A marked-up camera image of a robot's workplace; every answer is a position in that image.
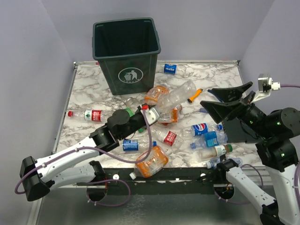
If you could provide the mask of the orange label crushed bottle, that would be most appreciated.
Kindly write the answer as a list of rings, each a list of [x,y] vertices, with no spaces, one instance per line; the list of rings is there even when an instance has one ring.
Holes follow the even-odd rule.
[[[181,110],[182,110],[182,105],[179,104],[171,111],[162,114],[158,119],[158,122],[163,124],[178,122]]]

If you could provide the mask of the large clear plastic bottle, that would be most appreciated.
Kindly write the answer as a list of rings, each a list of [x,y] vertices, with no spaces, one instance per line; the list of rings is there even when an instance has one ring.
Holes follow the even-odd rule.
[[[155,109],[159,114],[167,113],[177,105],[185,102],[188,98],[192,97],[196,93],[196,91],[197,88],[194,82],[188,80],[170,93],[160,96],[155,105]]]

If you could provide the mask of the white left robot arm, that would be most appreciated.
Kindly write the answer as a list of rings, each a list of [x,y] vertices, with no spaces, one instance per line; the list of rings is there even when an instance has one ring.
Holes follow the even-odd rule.
[[[105,180],[100,163],[90,162],[83,167],[75,165],[102,154],[117,159],[110,151],[119,146],[119,141],[141,128],[149,129],[158,118],[158,111],[146,104],[139,106],[132,116],[125,109],[116,110],[103,126],[74,146],[40,159],[24,158],[15,193],[24,194],[27,201],[32,202],[46,196],[52,189],[68,184],[100,184]]]

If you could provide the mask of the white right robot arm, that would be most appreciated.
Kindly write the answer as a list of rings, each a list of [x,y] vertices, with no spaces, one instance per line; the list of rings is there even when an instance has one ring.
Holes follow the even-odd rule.
[[[217,101],[202,101],[211,118],[220,123],[239,119],[251,128],[261,141],[257,153],[271,178],[275,197],[257,186],[233,160],[218,163],[215,172],[220,183],[233,184],[256,208],[264,225],[297,225],[300,222],[300,162],[291,138],[300,134],[300,112],[294,108],[263,113],[255,102],[279,90],[279,83],[264,83],[258,91],[243,93],[251,82],[235,88],[213,89]]]

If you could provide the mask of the dark green trash bin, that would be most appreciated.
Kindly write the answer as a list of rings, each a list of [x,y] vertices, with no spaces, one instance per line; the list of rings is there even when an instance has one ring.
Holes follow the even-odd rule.
[[[113,95],[153,88],[160,52],[158,32],[150,17],[93,24],[92,56]]]

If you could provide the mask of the blue label bottle near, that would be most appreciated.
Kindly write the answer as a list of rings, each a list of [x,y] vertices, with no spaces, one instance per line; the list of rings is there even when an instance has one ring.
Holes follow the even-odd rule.
[[[150,142],[148,139],[130,139],[123,140],[122,149],[125,153],[137,153],[147,151],[149,149]]]

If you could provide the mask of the yellow utility knife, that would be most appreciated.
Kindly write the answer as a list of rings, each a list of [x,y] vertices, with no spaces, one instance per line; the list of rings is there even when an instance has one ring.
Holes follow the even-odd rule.
[[[197,91],[196,91],[196,93],[192,96],[192,97],[190,97],[190,98],[188,98],[187,99],[187,101],[189,102],[189,103],[193,103],[193,101],[201,94],[203,92],[203,89],[198,89]]]

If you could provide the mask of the large orange juice bottle far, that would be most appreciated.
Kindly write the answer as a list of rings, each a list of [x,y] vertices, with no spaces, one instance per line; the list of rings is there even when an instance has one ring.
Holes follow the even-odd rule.
[[[147,92],[144,102],[148,105],[156,105],[158,98],[167,93],[169,93],[169,90],[165,85],[155,86]]]

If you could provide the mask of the black flat box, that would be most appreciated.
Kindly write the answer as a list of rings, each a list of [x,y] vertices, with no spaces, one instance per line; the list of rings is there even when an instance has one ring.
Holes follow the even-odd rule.
[[[257,143],[262,140],[257,133],[237,118],[225,120],[222,125],[227,134],[228,143]]]

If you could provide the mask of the red label clear bottle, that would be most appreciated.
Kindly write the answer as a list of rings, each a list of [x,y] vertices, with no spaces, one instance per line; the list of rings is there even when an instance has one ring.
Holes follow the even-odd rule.
[[[154,135],[156,139],[158,139],[163,144],[172,147],[172,148],[180,148],[184,142],[184,140],[176,133],[170,130],[162,130],[162,129],[151,129],[151,133]]]

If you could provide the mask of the light blue label bottle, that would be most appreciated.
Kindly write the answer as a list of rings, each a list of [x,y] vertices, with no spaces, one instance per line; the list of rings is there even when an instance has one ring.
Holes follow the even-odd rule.
[[[226,144],[228,141],[228,136],[224,132],[218,132],[218,131],[210,131],[202,136],[200,136],[198,139],[196,139],[194,142],[190,144],[190,148],[192,150],[195,149],[206,149],[215,147],[221,144]]]

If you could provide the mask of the crushed Pepsi bottle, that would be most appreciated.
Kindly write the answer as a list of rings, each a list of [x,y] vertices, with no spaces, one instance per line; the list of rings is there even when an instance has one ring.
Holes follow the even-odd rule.
[[[210,132],[210,131],[223,131],[222,124],[215,124],[215,123],[198,123],[191,125],[190,127],[183,128],[181,130],[181,134],[183,136],[188,137],[197,137],[202,136],[203,134]]]

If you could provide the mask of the red cap water bottle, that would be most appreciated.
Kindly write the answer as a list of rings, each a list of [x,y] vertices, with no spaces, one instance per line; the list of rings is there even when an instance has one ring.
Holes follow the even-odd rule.
[[[86,122],[106,122],[112,114],[111,111],[95,109],[72,110],[67,112],[69,118]]]

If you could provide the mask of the green cap milk tea bottle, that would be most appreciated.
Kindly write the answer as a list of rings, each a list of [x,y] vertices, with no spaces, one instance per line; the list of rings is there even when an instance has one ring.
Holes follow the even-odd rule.
[[[226,153],[230,153],[233,151],[233,147],[230,144],[222,144],[218,146],[214,146],[209,149],[200,150],[200,156],[202,159],[219,157]]]

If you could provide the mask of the far Pepsi label bottle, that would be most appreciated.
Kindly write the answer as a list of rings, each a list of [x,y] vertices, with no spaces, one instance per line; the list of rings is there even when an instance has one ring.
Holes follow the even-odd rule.
[[[165,64],[164,65],[164,73],[165,74],[183,74],[186,71],[186,67],[183,65],[175,65],[175,64]]]

